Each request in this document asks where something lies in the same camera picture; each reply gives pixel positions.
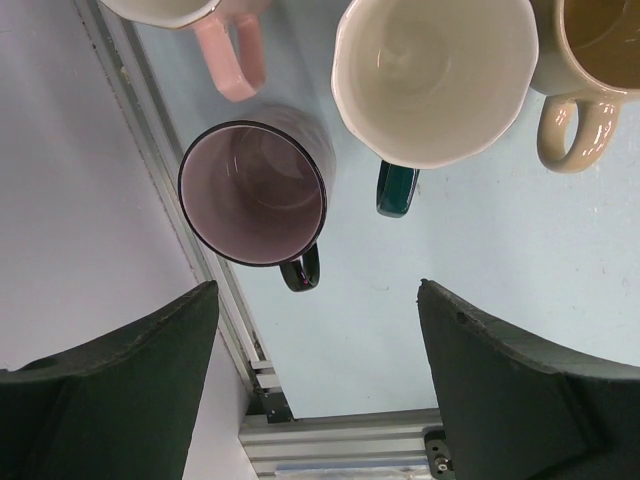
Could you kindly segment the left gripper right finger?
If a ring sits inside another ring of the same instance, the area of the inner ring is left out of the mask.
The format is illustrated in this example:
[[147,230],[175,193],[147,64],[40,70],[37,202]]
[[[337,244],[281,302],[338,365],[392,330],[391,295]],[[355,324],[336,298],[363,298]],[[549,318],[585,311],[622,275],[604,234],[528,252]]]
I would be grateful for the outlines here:
[[638,478],[638,367],[546,340],[432,280],[417,304],[457,478]]

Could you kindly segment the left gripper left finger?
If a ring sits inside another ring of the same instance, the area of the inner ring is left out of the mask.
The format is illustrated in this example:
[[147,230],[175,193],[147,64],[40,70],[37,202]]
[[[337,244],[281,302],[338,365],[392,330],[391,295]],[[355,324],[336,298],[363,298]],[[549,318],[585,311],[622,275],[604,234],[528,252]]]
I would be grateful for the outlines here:
[[2,478],[182,478],[218,318],[218,285],[207,281],[94,340],[2,370]]

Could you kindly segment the purple mug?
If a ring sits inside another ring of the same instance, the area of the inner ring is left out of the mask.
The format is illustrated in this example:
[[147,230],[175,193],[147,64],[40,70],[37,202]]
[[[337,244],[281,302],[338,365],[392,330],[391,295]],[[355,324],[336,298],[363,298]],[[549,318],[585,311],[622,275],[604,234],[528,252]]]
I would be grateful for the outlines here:
[[321,122],[269,105],[191,143],[179,169],[179,201],[210,250],[239,265],[278,267],[291,291],[306,292],[320,281],[317,241],[336,167]]

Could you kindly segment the dark green mug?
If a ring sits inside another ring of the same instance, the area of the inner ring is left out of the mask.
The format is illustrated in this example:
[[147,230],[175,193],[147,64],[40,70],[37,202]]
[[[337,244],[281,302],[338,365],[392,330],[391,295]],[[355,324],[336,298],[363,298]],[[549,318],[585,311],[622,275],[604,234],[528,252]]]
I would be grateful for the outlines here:
[[527,1],[354,1],[336,32],[331,90],[381,160],[380,214],[399,218],[423,170],[491,146],[518,116],[538,61]]

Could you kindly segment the cream mug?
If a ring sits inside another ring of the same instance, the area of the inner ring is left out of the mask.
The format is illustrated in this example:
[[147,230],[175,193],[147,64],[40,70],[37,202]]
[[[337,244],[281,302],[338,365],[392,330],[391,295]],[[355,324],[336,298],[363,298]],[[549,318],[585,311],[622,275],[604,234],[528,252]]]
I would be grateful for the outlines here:
[[637,1],[533,1],[539,59],[531,82],[546,96],[541,163],[578,173],[606,151],[624,104],[639,99]]

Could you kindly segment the pink mug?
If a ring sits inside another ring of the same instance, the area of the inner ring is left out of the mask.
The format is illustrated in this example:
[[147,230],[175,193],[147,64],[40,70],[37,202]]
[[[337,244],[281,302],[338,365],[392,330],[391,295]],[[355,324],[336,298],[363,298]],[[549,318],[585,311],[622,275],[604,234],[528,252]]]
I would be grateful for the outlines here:
[[218,91],[232,102],[256,95],[266,79],[259,15],[253,0],[104,0],[118,16],[163,29],[190,28]]

